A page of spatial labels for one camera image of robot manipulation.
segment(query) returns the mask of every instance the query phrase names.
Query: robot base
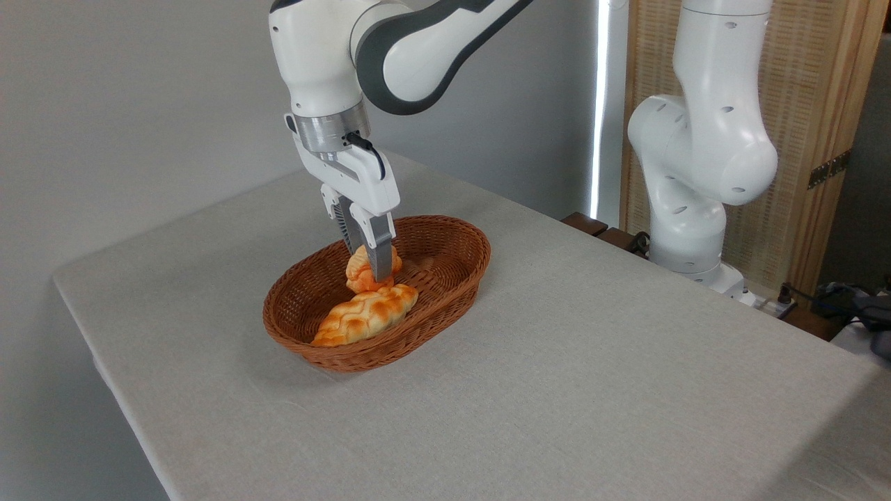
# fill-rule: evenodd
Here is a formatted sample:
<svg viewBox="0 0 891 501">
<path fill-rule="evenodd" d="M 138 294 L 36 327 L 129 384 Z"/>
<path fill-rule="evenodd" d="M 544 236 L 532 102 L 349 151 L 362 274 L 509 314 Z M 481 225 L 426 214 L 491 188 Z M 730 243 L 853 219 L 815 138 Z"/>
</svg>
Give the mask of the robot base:
<svg viewBox="0 0 891 501">
<path fill-rule="evenodd" d="M 702 273 L 680 273 L 679 275 L 686 276 L 693 282 L 702 283 L 712 291 L 719 292 L 746 306 L 755 306 L 755 294 L 746 288 L 746 280 L 742 277 L 742 273 L 726 263 L 722 262 Z"/>
</svg>

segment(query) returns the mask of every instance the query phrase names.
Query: braided bread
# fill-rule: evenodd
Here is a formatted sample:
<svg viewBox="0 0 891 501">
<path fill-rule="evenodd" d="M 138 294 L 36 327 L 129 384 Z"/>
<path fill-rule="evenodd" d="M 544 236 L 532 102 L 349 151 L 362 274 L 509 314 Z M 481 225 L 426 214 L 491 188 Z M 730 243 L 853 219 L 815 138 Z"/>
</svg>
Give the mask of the braided bread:
<svg viewBox="0 0 891 501">
<path fill-rule="evenodd" d="M 401 322 L 417 300 L 418 290 L 402 283 L 357 294 L 331 310 L 310 344 L 340 346 L 375 336 Z"/>
</svg>

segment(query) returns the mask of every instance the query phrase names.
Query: brown wicker basket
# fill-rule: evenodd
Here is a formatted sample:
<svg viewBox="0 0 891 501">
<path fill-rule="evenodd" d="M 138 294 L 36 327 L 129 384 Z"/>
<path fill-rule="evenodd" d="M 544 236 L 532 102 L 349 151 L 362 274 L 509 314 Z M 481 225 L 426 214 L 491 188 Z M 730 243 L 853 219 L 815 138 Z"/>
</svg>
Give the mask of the brown wicker basket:
<svg viewBox="0 0 891 501">
<path fill-rule="evenodd" d="M 344 270 L 349 251 L 335 242 L 291 267 L 263 305 L 269 335 L 309 363 L 332 371 L 367 371 L 408 355 L 460 318 L 477 298 L 491 247 L 474 225 L 448 216 L 395 221 L 393 244 L 403 260 L 396 283 L 418 289 L 401 323 L 373 338 L 333 348 L 310 346 L 331 309 L 353 298 Z"/>
</svg>

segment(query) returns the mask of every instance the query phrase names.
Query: pastry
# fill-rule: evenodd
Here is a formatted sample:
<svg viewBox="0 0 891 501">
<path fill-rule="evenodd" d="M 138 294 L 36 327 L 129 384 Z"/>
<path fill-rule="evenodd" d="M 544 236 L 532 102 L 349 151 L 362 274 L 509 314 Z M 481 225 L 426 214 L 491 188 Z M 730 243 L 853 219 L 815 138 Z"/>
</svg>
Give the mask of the pastry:
<svg viewBox="0 0 891 501">
<path fill-rule="evenodd" d="M 391 249 L 393 250 L 393 275 L 395 275 L 402 269 L 402 260 L 396 254 L 396 247 L 391 247 Z M 356 294 L 377 291 L 381 287 L 392 287 L 393 275 L 388 276 L 380 283 L 374 281 L 372 265 L 368 262 L 368 251 L 364 245 L 356 250 L 356 254 L 353 254 L 347 263 L 347 287 Z"/>
<path fill-rule="evenodd" d="M 402 321 L 417 300 L 418 290 L 403 283 L 359 293 L 331 309 L 310 344 L 330 347 L 368 339 Z"/>
</svg>

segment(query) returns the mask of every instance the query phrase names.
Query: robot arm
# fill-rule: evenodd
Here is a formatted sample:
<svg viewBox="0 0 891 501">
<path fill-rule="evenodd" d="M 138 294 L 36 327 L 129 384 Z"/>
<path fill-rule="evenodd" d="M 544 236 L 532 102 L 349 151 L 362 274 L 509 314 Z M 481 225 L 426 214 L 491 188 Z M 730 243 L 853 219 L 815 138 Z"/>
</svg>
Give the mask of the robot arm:
<svg viewBox="0 0 891 501">
<path fill-rule="evenodd" d="M 734 299 L 744 288 L 721 263 L 722 204 L 754 200 L 777 168 L 757 89 L 771 3 L 683 0 L 674 72 L 684 97 L 647 98 L 628 123 L 650 197 L 650 260 Z"/>
<path fill-rule="evenodd" d="M 285 123 L 350 251 L 366 246 L 390 275 L 399 204 L 386 157 L 367 140 L 367 95 L 384 111 L 427 110 L 464 61 L 532 0 L 440 0 L 418 12 L 393 0 L 276 0 L 275 59 L 290 91 Z"/>
</svg>

